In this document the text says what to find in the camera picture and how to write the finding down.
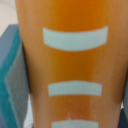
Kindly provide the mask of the teal padded gripper finger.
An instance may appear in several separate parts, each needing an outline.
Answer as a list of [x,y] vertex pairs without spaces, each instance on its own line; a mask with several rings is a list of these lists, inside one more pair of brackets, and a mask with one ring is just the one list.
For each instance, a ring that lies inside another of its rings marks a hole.
[[17,24],[0,37],[0,128],[23,128],[29,85]]

